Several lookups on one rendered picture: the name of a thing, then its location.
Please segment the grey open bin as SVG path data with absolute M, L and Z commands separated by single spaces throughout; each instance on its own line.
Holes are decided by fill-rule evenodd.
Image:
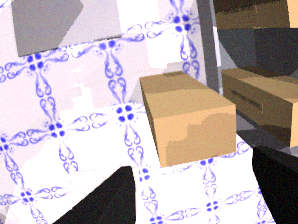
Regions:
M 223 97 L 221 71 L 250 65 L 298 79 L 298 27 L 217 30 L 214 0 L 196 2 L 204 47 L 205 80 L 209 89 Z M 266 145 L 298 157 L 298 145 L 287 147 L 238 109 L 235 109 L 235 133 L 251 149 Z

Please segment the tan cardboard box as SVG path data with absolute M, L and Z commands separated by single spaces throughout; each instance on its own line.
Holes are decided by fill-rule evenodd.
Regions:
M 182 71 L 140 81 L 160 168 L 237 152 L 233 101 Z
M 217 30 L 297 28 L 298 0 L 214 0 Z
M 223 97 L 287 147 L 298 145 L 298 79 L 265 68 L 221 71 Z

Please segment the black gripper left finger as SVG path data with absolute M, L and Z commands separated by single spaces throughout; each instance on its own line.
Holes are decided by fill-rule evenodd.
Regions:
M 52 224 L 136 224 L 136 181 L 124 165 Z

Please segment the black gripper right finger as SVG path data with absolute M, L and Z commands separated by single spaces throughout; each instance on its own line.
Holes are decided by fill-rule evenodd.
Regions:
M 275 224 L 298 224 L 298 157 L 254 147 L 251 171 Z

